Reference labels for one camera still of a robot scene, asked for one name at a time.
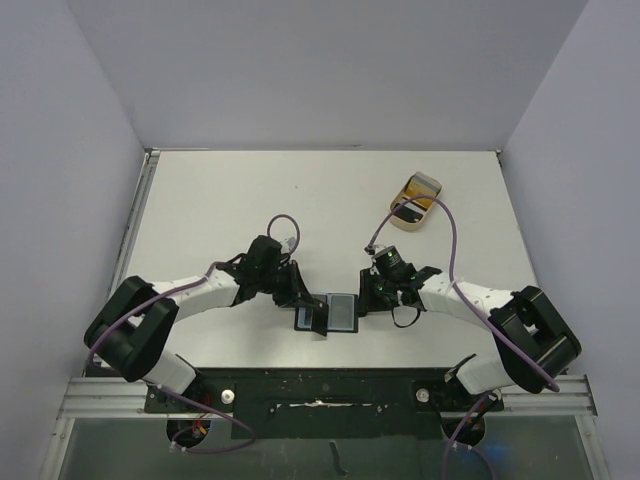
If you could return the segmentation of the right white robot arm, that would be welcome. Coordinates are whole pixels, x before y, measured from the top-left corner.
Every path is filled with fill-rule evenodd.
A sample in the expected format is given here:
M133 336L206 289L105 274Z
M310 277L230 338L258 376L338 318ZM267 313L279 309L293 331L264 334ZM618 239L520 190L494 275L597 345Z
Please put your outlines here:
M453 279L435 267L403 260L397 248L369 246L372 265L359 273L357 315L407 307L445 314L489 331L497 352L472 353L445 375L445 395L459 409L487 391L518 386L528 393L556 391L555 378L582 353L582 345L538 287L497 290Z

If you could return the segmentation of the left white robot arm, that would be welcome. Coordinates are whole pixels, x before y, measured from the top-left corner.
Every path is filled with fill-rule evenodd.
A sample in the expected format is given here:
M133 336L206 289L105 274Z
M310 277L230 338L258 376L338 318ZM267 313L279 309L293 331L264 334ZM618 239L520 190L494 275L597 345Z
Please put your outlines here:
M298 263L283 243L260 235L246 253L212 263L205 273L168 282L126 278L84 334L88 361L104 360L128 382L168 389L180 410L200 405L204 387L186 360L166 349L175 323L218 308L232 308L258 294L279 308L303 308L319 316L316 333L327 333L328 305L311 295Z

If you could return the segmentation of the white edged credit card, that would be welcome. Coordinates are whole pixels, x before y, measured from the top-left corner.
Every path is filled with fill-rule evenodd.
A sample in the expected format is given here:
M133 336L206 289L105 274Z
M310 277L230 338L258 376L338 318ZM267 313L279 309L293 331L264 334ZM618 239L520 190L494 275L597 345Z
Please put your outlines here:
M329 304L326 295L317 295L314 297L313 306L310 308L311 319L310 329L312 332L323 337L328 333L329 321Z

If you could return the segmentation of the black leather card holder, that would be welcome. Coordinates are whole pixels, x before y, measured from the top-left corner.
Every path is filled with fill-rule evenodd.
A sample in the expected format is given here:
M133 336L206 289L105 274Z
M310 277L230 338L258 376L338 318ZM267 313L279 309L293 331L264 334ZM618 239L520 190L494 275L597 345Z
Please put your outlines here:
M313 294L315 303L295 310L294 329L322 336L328 333L357 333L357 296L346 293Z

